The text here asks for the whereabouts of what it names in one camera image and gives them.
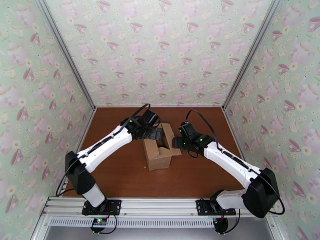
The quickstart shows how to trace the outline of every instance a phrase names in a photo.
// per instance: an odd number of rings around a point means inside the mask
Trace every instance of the brown wooden surface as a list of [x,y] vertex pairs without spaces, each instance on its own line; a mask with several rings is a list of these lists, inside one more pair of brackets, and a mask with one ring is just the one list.
[[[152,108],[161,122],[170,123],[175,136],[190,108]],[[220,143],[240,156],[220,108],[195,108],[212,125]],[[137,108],[99,108],[94,116],[83,149],[107,134]],[[193,113],[188,119],[198,132],[211,134],[202,119]],[[194,159],[183,151],[173,156],[167,169],[149,172],[141,140],[133,141],[104,160],[92,173],[107,197],[197,197],[209,198],[219,189],[238,190],[242,186],[214,162],[199,156]],[[64,196],[77,196],[74,191]]]

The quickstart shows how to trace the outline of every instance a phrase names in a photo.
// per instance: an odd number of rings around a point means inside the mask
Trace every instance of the metal grate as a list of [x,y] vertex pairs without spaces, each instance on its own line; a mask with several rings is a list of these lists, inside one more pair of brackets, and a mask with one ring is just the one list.
[[[94,218],[52,217],[51,226],[91,227]],[[111,218],[106,227],[114,227],[116,221]],[[118,219],[119,228],[212,228],[212,218],[123,218]]]

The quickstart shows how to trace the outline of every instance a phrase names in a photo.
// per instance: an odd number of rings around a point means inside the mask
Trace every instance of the cardboard box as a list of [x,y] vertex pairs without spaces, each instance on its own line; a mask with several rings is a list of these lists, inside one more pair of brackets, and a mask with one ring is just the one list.
[[149,171],[168,168],[172,156],[181,156],[180,149],[172,147],[174,135],[170,124],[160,123],[158,128],[163,129],[162,140],[143,140]]

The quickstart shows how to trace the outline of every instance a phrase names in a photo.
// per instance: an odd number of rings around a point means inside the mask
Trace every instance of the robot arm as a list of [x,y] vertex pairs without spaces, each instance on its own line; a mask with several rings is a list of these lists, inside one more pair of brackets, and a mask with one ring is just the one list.
[[108,200],[98,188],[91,173],[108,156],[132,140],[160,140],[162,129],[153,127],[158,118],[150,109],[147,109],[142,116],[134,114],[89,148],[77,154],[73,151],[66,154],[66,176],[77,194],[82,195],[96,211],[93,213],[105,212]]
[[217,215],[224,210],[247,209],[253,215],[264,218],[278,200],[278,186],[274,173],[253,166],[226,150],[214,138],[196,132],[192,124],[185,121],[179,131],[182,137],[173,139],[173,147],[185,149],[206,157],[229,172],[244,187],[243,190],[219,190],[210,199],[212,211]]

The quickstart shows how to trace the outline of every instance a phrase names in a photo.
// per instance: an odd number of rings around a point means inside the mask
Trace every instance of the teapot pattern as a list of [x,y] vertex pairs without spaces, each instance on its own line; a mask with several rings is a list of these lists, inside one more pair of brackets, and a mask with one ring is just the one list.
[[[220,106],[270,3],[47,0],[81,77],[100,106],[138,106],[159,99],[163,106]],[[159,93],[154,89],[159,83],[173,85]],[[206,86],[198,93],[196,84],[201,83]]]
[[[284,0],[225,108],[244,157],[275,172],[289,239],[320,237],[318,4]],[[280,212],[281,205],[275,209]]]
[[[80,17],[76,0],[58,4],[68,20]],[[29,239],[91,108],[36,2],[6,0],[0,17],[0,239]],[[90,46],[81,44],[76,50],[87,55]],[[88,74],[99,81],[103,73]]]

